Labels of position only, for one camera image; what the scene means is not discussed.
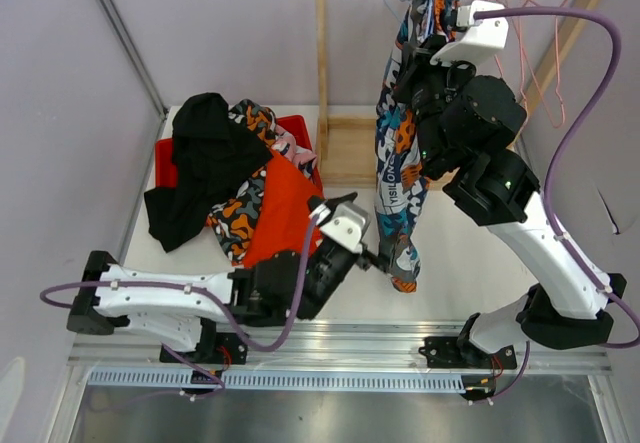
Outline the blue orange cartoon shorts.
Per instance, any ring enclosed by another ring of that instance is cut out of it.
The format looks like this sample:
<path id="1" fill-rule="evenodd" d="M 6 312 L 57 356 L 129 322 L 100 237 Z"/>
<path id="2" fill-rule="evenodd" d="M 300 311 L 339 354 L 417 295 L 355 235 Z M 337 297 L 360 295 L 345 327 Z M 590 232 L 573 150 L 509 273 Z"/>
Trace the blue orange cartoon shorts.
<path id="1" fill-rule="evenodd" d="M 430 181 L 420 174 L 420 158 L 414 115 L 392 94 L 401 63 L 403 44 L 422 43 L 428 0 L 411 0 L 386 62 L 380 96 L 376 105 L 375 216 L 379 234 L 379 255 L 390 258 L 387 274 L 401 293 L 417 291 L 420 257 L 411 241 L 412 233 L 428 194 Z M 435 0 L 431 35 L 454 33 L 443 28 L 443 21 L 459 0 Z"/>

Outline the pink patterned shorts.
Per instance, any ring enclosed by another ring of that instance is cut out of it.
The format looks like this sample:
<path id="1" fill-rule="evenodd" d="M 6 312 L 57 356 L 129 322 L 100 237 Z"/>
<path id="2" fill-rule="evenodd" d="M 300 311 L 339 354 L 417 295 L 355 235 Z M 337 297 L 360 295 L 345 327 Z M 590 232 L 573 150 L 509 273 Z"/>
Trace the pink patterned shorts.
<path id="1" fill-rule="evenodd" d="M 277 125 L 275 142 L 271 149 L 289 160 L 307 179 L 312 179 L 316 169 L 317 155 L 310 149 L 300 146 L 294 135 Z"/>

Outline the blue wire hanger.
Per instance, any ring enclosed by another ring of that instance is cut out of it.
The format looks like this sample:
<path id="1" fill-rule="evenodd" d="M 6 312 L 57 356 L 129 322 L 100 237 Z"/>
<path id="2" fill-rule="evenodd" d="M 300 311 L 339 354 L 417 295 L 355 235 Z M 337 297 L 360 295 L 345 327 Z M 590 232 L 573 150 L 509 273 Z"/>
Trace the blue wire hanger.
<path id="1" fill-rule="evenodd" d="M 424 21 L 424 28 L 423 28 L 423 33 L 422 36 L 424 39 L 426 39 L 430 34 L 431 31 L 433 29 L 433 20 L 434 20 L 434 3 L 435 0 L 428 0 L 427 1 L 427 7 L 426 7 L 426 11 L 425 11 L 425 21 Z"/>
<path id="2" fill-rule="evenodd" d="M 411 0 L 382 0 L 385 8 L 391 13 L 394 19 L 401 22 L 404 13 L 409 7 Z"/>

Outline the black shorts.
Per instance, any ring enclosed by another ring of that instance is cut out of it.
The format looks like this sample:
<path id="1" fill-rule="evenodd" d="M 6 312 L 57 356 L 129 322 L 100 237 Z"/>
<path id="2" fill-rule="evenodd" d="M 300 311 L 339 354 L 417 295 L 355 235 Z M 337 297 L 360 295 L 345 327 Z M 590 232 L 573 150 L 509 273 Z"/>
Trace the black shorts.
<path id="1" fill-rule="evenodd" d="M 257 135 L 231 119 L 229 105 L 218 93 L 187 99 L 172 128 L 176 186 L 144 194 L 149 234 L 165 252 L 196 237 L 212 207 L 234 197 L 272 159 Z"/>

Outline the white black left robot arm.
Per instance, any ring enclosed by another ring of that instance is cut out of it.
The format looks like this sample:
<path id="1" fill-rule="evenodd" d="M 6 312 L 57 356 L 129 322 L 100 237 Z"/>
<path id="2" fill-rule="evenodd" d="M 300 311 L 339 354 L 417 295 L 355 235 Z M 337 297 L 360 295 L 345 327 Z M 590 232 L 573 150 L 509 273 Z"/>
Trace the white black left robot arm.
<path id="1" fill-rule="evenodd" d="M 155 337 L 168 351 L 197 363 L 215 355 L 219 323 L 229 324 L 243 347 L 249 345 L 246 329 L 278 328 L 274 342 L 259 346 L 273 352 L 295 321 L 320 313 L 353 267 L 388 269 L 388 258 L 367 248 L 370 218 L 355 199 L 353 193 L 310 198 L 302 249 L 280 250 L 251 268 L 226 273 L 138 272 L 105 251 L 93 251 L 66 328 L 84 335 L 122 330 Z"/>

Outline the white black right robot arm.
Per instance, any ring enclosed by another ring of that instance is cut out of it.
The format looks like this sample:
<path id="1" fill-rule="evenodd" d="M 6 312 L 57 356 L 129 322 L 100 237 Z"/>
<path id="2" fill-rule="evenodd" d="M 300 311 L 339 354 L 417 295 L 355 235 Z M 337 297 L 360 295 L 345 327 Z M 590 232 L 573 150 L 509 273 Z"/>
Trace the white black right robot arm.
<path id="1" fill-rule="evenodd" d="M 438 179 L 453 172 L 443 190 L 473 222 L 505 243 L 537 282 L 515 302 L 475 313 L 454 341 L 424 344 L 431 364 L 487 368 L 514 344 L 531 340 L 567 350 L 604 345 L 614 319 L 608 292 L 622 296 L 625 278 L 594 265 L 582 268 L 554 233 L 540 183 L 508 145 L 526 112 L 501 79 L 479 75 L 468 59 L 434 62 L 447 41 L 432 35 L 402 47 L 394 96 L 416 121 L 420 172 Z"/>

